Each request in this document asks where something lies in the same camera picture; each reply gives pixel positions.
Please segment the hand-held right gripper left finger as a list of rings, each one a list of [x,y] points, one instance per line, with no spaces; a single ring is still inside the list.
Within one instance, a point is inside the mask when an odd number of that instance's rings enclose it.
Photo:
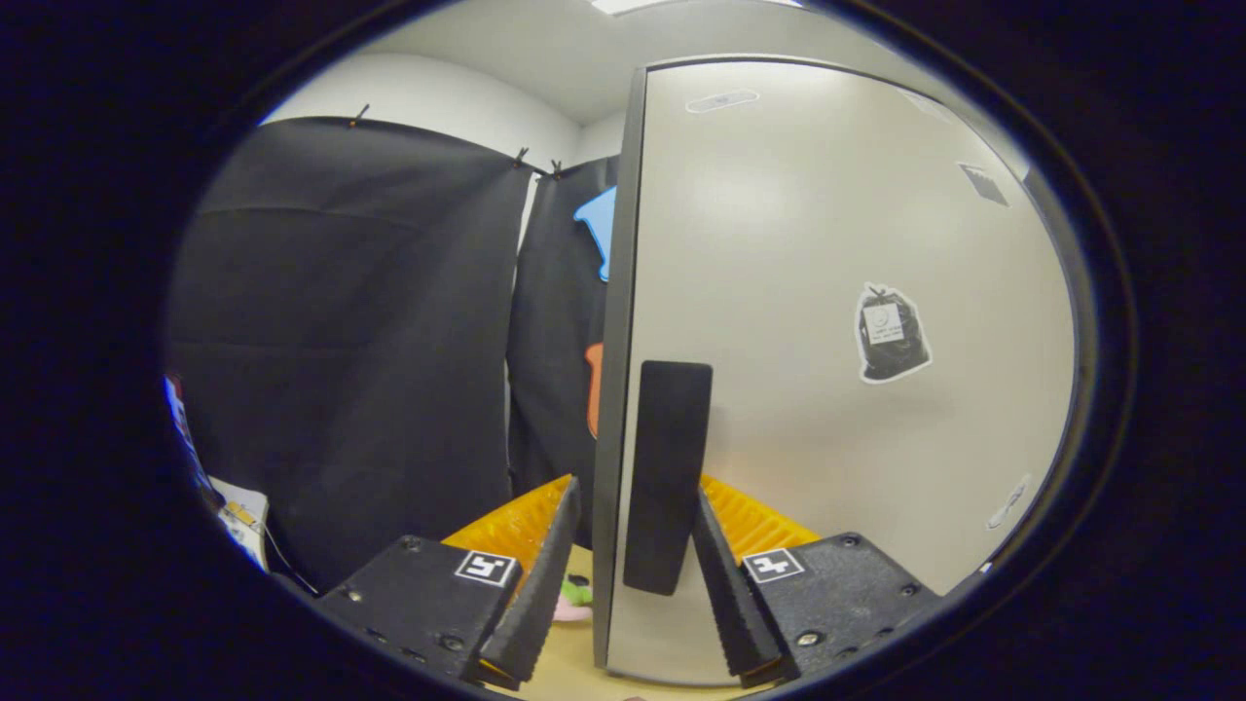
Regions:
[[[420,674],[518,687],[554,621],[578,520],[579,482],[561,476],[454,535],[399,537],[316,613]]]

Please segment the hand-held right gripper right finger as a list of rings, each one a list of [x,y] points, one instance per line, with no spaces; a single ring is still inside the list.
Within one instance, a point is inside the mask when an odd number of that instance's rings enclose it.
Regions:
[[[743,687],[841,674],[939,608],[866,535],[819,535],[711,476],[697,497],[692,540]]]

